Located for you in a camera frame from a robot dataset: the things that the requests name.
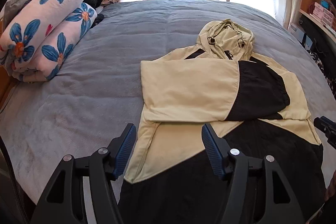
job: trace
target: jacket sleeve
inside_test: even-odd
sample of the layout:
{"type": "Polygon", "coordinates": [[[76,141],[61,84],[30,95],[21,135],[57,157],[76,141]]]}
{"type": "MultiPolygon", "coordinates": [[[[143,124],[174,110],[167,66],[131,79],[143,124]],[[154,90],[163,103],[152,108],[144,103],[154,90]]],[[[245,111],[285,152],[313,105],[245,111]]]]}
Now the jacket sleeve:
{"type": "Polygon", "coordinates": [[[144,118],[153,122],[244,121],[289,105],[284,82],[250,61],[142,61],[144,118]]]}

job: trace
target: metal screw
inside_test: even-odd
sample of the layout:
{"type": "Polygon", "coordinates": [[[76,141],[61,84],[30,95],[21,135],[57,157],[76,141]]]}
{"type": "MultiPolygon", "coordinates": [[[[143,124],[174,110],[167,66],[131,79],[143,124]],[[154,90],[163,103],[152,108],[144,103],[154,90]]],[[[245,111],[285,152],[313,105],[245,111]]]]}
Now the metal screw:
{"type": "Polygon", "coordinates": [[[231,150],[230,150],[230,153],[232,154],[232,155],[235,155],[235,156],[237,156],[237,155],[239,155],[239,150],[238,149],[236,149],[236,148],[232,148],[231,150]]]}
{"type": "Polygon", "coordinates": [[[71,160],[72,159],[72,156],[71,155],[65,155],[64,157],[63,157],[63,160],[64,161],[69,161],[69,160],[71,160]]]}
{"type": "Polygon", "coordinates": [[[271,156],[271,155],[267,155],[266,156],[266,160],[269,161],[269,162],[273,162],[274,161],[274,157],[271,156]]]}
{"type": "Polygon", "coordinates": [[[108,150],[107,150],[106,147],[102,147],[102,148],[99,148],[98,153],[99,153],[99,154],[106,154],[107,151],[108,151],[108,150]]]}

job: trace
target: jacket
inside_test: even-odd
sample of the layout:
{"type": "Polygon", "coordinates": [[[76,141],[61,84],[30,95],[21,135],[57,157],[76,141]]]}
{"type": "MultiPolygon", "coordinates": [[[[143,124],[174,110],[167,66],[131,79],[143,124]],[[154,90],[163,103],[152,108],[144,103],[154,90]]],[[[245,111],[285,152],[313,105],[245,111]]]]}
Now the jacket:
{"type": "Polygon", "coordinates": [[[196,45],[141,62],[144,107],[119,202],[125,223],[214,222],[226,187],[204,152],[206,122],[248,156],[273,155],[305,218],[322,205],[323,148],[300,82],[253,42],[231,20],[213,21],[196,45]]]}

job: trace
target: jacket hood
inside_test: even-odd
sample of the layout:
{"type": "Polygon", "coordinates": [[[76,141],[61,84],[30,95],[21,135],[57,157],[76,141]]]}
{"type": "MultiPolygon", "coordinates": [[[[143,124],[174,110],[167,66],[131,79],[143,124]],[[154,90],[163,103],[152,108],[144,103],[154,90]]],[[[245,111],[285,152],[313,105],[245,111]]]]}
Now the jacket hood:
{"type": "Polygon", "coordinates": [[[233,60],[249,60],[253,42],[253,32],[230,19],[209,22],[196,40],[196,44],[213,58],[233,60]]]}

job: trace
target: gray bedspread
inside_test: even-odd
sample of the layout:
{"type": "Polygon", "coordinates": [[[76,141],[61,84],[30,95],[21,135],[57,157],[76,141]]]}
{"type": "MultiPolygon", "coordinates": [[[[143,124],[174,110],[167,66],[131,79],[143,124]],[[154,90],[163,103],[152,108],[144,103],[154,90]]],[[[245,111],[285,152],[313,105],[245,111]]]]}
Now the gray bedspread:
{"type": "MultiPolygon", "coordinates": [[[[202,27],[231,18],[255,34],[254,51],[296,73],[312,117],[336,121],[336,101],[299,42],[275,19],[253,8],[207,0],[151,0],[112,4],[105,19],[82,38],[50,82],[21,83],[0,114],[1,136],[16,177],[37,203],[65,154],[90,155],[138,126],[142,111],[140,61],[194,45],[202,27]]],[[[324,144],[323,172],[330,181],[336,151],[324,144]]],[[[117,199],[122,183],[113,184],[117,199]]]]}

